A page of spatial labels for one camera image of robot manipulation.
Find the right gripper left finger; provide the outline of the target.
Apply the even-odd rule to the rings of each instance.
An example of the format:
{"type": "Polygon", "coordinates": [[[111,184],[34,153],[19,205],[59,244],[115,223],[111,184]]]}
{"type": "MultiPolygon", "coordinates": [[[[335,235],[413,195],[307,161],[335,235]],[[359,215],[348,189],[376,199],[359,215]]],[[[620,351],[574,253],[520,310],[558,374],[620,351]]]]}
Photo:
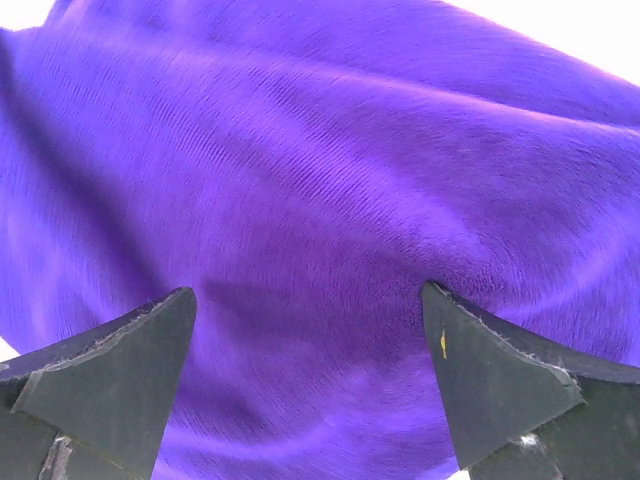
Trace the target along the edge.
{"type": "Polygon", "coordinates": [[[178,288],[1,364],[4,479],[148,479],[197,311],[178,288]]]}

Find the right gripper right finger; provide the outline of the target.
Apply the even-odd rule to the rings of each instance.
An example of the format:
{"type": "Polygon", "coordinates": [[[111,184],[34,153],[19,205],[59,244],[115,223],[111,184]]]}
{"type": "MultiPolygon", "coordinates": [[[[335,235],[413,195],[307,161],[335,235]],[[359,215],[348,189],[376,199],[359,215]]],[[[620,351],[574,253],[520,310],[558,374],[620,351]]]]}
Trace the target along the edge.
{"type": "Polygon", "coordinates": [[[472,479],[638,480],[639,370],[564,347],[427,283],[426,339],[472,479]]]}

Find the purple towel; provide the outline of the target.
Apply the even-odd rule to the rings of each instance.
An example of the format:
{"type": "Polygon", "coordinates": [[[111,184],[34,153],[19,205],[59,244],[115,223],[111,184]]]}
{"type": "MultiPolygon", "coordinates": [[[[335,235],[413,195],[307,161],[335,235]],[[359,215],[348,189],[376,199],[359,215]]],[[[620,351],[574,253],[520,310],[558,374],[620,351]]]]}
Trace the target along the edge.
{"type": "Polygon", "coordinates": [[[433,280],[639,362],[639,90],[438,1],[60,1],[1,34],[1,334],[179,286],[158,479],[439,479],[433,280]]]}

